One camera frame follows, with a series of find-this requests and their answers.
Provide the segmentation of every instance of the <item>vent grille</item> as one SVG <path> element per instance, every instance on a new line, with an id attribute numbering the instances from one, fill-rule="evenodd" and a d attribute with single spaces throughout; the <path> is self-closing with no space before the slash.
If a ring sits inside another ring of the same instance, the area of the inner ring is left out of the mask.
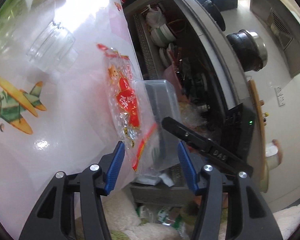
<path id="1" fill-rule="evenodd" d="M 285 49 L 293 40 L 293 36 L 272 8 L 270 9 L 267 24 L 270 26 L 271 31 L 280 43 L 281 47 Z"/>

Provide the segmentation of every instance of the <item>range hood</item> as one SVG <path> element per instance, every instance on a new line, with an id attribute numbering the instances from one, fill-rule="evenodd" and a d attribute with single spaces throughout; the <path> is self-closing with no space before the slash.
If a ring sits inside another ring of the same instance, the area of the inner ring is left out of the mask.
<path id="1" fill-rule="evenodd" d="M 291 77 L 300 73 L 300 15 L 288 0 L 251 0 L 250 10 L 267 26 L 287 58 Z"/>

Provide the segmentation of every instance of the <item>red candy package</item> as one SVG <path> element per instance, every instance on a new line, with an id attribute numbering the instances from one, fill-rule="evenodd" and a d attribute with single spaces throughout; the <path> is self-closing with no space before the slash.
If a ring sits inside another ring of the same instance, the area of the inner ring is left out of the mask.
<path id="1" fill-rule="evenodd" d="M 139 174 L 149 173 L 153 166 L 152 153 L 159 139 L 146 90 L 140 85 L 142 82 L 136 82 L 137 75 L 128 56 L 102 44 L 97 47 L 106 59 L 108 100 L 116 131 L 125 142 L 133 169 Z"/>

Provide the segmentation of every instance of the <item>pink container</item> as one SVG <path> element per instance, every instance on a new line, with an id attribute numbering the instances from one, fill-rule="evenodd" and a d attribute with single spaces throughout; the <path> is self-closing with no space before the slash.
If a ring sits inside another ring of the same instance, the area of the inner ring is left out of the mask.
<path id="1" fill-rule="evenodd" d="M 166 68 L 166 70 L 163 72 L 163 78 L 168 80 L 173 85 L 179 102 L 190 102 L 189 99 L 182 94 L 182 87 L 173 65 L 170 65 L 168 68 Z"/>

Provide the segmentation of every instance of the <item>white wall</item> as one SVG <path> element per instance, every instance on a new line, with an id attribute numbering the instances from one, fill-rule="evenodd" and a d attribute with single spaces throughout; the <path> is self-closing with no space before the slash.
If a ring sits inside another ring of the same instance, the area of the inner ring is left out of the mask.
<path id="1" fill-rule="evenodd" d="M 239 0 L 238 9 L 222 12 L 225 34 L 247 29 L 257 32 L 268 50 L 268 64 L 259 72 L 248 72 L 255 81 L 267 117 L 266 141 L 278 139 L 283 148 L 282 164 L 270 171 L 269 190 L 264 194 L 273 211 L 300 198 L 300 74 L 290 78 L 284 57 L 273 38 L 249 10 L 250 0 Z M 279 107 L 274 86 L 283 88 L 285 106 Z"/>

